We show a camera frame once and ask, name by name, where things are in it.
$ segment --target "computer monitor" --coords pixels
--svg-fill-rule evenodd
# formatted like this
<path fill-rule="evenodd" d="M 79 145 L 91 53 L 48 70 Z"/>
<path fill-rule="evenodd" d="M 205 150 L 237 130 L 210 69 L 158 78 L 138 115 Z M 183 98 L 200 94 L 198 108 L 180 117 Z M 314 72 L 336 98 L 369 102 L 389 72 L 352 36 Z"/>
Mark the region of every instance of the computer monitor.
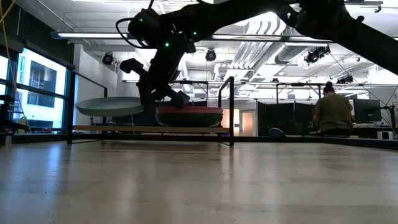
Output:
<path fill-rule="evenodd" d="M 381 121 L 381 110 L 379 100 L 354 99 L 355 121 L 357 123 Z"/>

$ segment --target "ceiling pipe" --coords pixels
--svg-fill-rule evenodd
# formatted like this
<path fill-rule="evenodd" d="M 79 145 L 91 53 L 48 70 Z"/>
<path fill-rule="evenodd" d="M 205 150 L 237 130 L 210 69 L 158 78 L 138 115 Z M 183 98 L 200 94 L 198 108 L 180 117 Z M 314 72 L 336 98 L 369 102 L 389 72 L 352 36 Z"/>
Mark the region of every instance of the ceiling pipe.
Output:
<path fill-rule="evenodd" d="M 166 11 L 164 10 L 163 2 L 159 2 L 158 5 L 159 5 L 159 8 L 160 8 L 160 11 L 162 12 L 162 14 L 166 14 Z"/>
<path fill-rule="evenodd" d="M 263 30 L 262 27 L 264 26 L 263 22 L 260 21 L 258 17 L 253 18 L 253 20 L 254 20 L 254 24 L 255 24 L 254 33 L 253 34 L 260 34 L 260 35 L 264 34 L 264 33 L 261 33 L 261 30 Z M 252 52 L 254 51 L 254 49 L 255 49 L 255 47 L 256 47 L 256 45 L 258 43 L 256 43 L 256 42 L 248 42 L 247 44 L 248 44 L 248 47 L 245 49 L 243 57 L 237 62 L 238 68 L 244 68 L 244 63 L 247 60 L 249 60 Z"/>
<path fill-rule="evenodd" d="M 271 23 L 269 21 L 263 21 L 264 23 L 264 27 L 266 27 L 266 30 L 263 32 L 265 33 L 266 31 L 268 31 L 270 29 Z M 246 62 L 244 63 L 244 67 L 245 68 L 250 68 L 250 64 L 251 62 L 256 58 L 257 55 L 259 55 L 259 53 L 262 50 L 263 45 L 265 45 L 267 43 L 256 43 L 256 46 L 254 47 L 254 52 L 251 54 L 251 56 L 246 60 Z"/>
<path fill-rule="evenodd" d="M 263 15 L 261 16 L 261 21 L 262 21 L 262 27 L 260 28 L 259 34 L 265 34 L 268 30 L 272 29 L 272 22 L 267 19 L 267 17 Z M 253 60 L 254 57 L 256 57 L 257 54 L 259 54 L 261 50 L 261 46 L 263 43 L 256 42 L 255 46 L 253 47 L 253 52 L 251 55 L 248 55 L 248 58 L 246 59 L 245 63 L 243 64 L 244 68 L 250 68 L 249 64 Z"/>
<path fill-rule="evenodd" d="M 286 24 L 282 22 L 275 14 L 273 20 L 271 20 L 270 23 L 271 26 L 270 29 L 267 30 L 266 35 L 271 35 L 271 34 L 279 35 L 286 28 Z M 255 66 L 255 64 L 260 60 L 260 58 L 267 52 L 268 48 L 271 46 L 271 44 L 267 42 L 262 42 L 260 44 L 261 44 L 259 47 L 260 51 L 250 61 L 249 68 L 253 68 L 253 66 Z"/>
<path fill-rule="evenodd" d="M 253 26 L 254 21 L 253 20 L 248 21 L 248 24 L 249 24 L 249 27 L 248 27 L 248 30 L 246 31 L 246 34 L 250 34 L 252 32 L 253 27 L 254 27 Z M 236 67 L 235 66 L 236 65 L 236 61 L 239 60 L 239 58 L 242 56 L 243 48 L 245 48 L 245 47 L 246 47 L 246 42 L 241 42 L 241 44 L 239 46 L 239 49 L 238 49 L 238 52 L 236 52 L 235 58 L 234 58 L 234 60 L 231 63 L 231 66 L 233 68 Z"/>
<path fill-rule="evenodd" d="M 261 23 L 257 19 L 250 20 L 248 34 L 257 34 L 260 27 L 261 27 Z M 232 63 L 233 68 L 240 68 L 239 64 L 245 58 L 247 52 L 249 52 L 249 50 L 251 50 L 251 46 L 252 46 L 252 42 L 243 42 L 242 43 L 242 45 L 239 47 L 239 49 L 242 49 L 242 51 L 240 51 L 239 52 L 240 54 L 234 58 L 234 61 Z"/>

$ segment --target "black stand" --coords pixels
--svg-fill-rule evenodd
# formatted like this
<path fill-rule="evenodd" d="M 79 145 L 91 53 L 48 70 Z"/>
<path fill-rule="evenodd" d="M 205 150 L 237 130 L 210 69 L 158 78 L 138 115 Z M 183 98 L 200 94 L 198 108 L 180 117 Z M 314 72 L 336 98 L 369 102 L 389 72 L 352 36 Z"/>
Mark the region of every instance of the black stand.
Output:
<path fill-rule="evenodd" d="M 0 145 L 6 145 L 7 136 L 13 136 L 12 131 L 16 129 L 29 130 L 29 127 L 23 124 L 13 122 L 9 119 L 10 103 L 14 103 L 15 99 L 11 96 L 0 95 L 3 104 L 0 105 Z"/>
<path fill-rule="evenodd" d="M 234 146 L 234 77 L 229 77 L 218 90 L 218 107 L 222 107 L 221 92 L 229 84 L 229 145 Z"/>
<path fill-rule="evenodd" d="M 396 123 L 396 114 L 395 114 L 396 107 L 395 107 L 395 105 L 383 106 L 383 107 L 380 107 L 380 108 L 375 108 L 374 110 L 388 110 L 390 112 L 392 131 L 394 133 L 394 136 L 396 136 L 396 134 L 397 134 L 397 131 L 396 131 L 397 123 Z"/>

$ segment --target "white wall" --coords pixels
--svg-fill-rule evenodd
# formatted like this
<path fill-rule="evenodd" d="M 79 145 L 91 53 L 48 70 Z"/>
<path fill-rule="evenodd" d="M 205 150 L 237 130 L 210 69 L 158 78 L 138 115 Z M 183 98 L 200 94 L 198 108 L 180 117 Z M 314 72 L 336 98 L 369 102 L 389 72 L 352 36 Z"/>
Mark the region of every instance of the white wall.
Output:
<path fill-rule="evenodd" d="M 116 89 L 118 85 L 118 75 L 115 74 L 114 67 L 109 68 L 104 66 L 100 61 L 102 58 L 97 57 L 95 54 L 85 52 L 82 45 L 75 45 L 75 56 L 73 64 L 76 66 L 76 72 L 84 75 L 85 77 L 104 85 L 108 88 L 108 96 L 116 96 Z M 78 77 L 76 80 L 75 104 L 94 98 L 102 98 L 104 96 L 103 88 Z M 102 118 L 95 118 L 95 122 L 99 123 Z M 74 124 L 90 125 L 90 117 L 85 116 L 78 111 L 75 111 L 73 120 Z"/>
<path fill-rule="evenodd" d="M 115 66 L 105 66 L 102 63 L 102 55 L 97 56 L 92 52 L 84 51 L 81 45 L 75 46 L 74 65 L 76 71 L 91 80 L 108 88 L 108 97 L 112 96 L 133 96 L 139 97 L 138 87 L 135 83 L 122 83 L 122 80 L 130 74 L 125 74 Z M 91 82 L 77 78 L 75 91 L 75 104 L 94 98 L 103 97 L 103 88 Z M 75 110 L 74 124 L 90 125 L 90 117 Z M 102 122 L 102 118 L 94 118 L 95 123 Z"/>
<path fill-rule="evenodd" d="M 0 78 L 6 79 L 8 71 L 8 59 L 0 56 Z"/>
<path fill-rule="evenodd" d="M 369 70 L 369 81 L 373 84 L 397 84 L 398 76 L 388 70 L 377 71 L 376 68 Z M 380 106 L 395 105 L 396 123 L 398 123 L 398 89 L 396 87 L 372 87 L 369 89 L 369 99 L 380 100 Z M 382 110 L 384 118 L 391 122 L 389 112 Z"/>
<path fill-rule="evenodd" d="M 25 58 L 24 71 L 21 71 L 17 74 L 17 80 L 20 80 L 20 77 L 23 73 L 23 78 L 21 78 L 21 84 L 28 85 L 30 84 L 30 69 L 32 62 L 39 63 L 45 66 L 45 74 L 44 79 L 53 79 L 55 78 L 55 93 L 63 95 L 65 92 L 65 75 L 67 69 L 59 65 L 33 51 L 26 50 L 20 54 L 21 57 Z M 49 70 L 56 71 L 56 77 L 51 77 L 52 73 L 47 73 Z M 28 104 L 28 94 L 29 91 L 18 89 L 18 92 L 22 94 L 21 98 L 21 106 L 24 110 L 25 116 L 30 120 L 37 121 L 52 121 L 53 128 L 61 128 L 62 127 L 62 116 L 63 116 L 63 106 L 64 100 L 60 98 L 55 98 L 54 107 L 48 106 L 39 106 L 39 105 L 31 105 Z M 21 114 L 14 114 L 14 118 L 19 119 Z"/>

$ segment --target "fluorescent light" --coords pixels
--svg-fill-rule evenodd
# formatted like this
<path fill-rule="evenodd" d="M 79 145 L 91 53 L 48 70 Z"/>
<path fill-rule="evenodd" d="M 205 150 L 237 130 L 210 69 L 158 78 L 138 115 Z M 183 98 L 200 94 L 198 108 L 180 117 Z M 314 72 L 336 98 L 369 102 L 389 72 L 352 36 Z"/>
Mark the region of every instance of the fluorescent light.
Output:
<path fill-rule="evenodd" d="M 132 3 L 136 3 L 136 4 L 148 4 L 149 1 L 145 1 L 145 0 L 72 0 L 75 2 L 101 2 L 101 3 L 119 3 L 119 4 L 132 4 Z M 163 3 L 167 3 L 167 4 L 178 4 L 178 5 L 187 5 L 187 4 L 193 4 L 195 3 L 195 1 L 184 1 L 184 0 L 176 0 L 176 1 L 155 1 L 155 2 L 163 2 Z"/>
<path fill-rule="evenodd" d="M 363 1 L 363 2 L 344 1 L 344 3 L 346 5 L 355 5 L 355 6 L 378 6 L 378 5 L 383 5 L 384 4 L 383 1 Z"/>
<path fill-rule="evenodd" d="M 306 36 L 291 36 L 287 42 L 332 43 L 330 40 L 317 40 Z"/>
<path fill-rule="evenodd" d="M 224 82 L 217 82 L 217 81 L 210 81 L 208 83 L 209 84 L 220 84 L 220 85 L 224 84 Z"/>
<path fill-rule="evenodd" d="M 122 39 L 117 33 L 56 33 L 60 39 Z"/>
<path fill-rule="evenodd" d="M 280 41 L 279 35 L 237 35 L 237 34 L 213 34 L 214 40 L 235 40 L 235 41 Z"/>
<path fill-rule="evenodd" d="M 127 82 L 127 83 L 137 83 L 138 80 L 122 80 L 122 82 Z"/>
<path fill-rule="evenodd" d="M 286 46 L 302 46 L 302 47 L 327 47 L 328 44 L 321 44 L 321 43 L 297 43 L 297 42 L 289 42 L 286 43 Z"/>

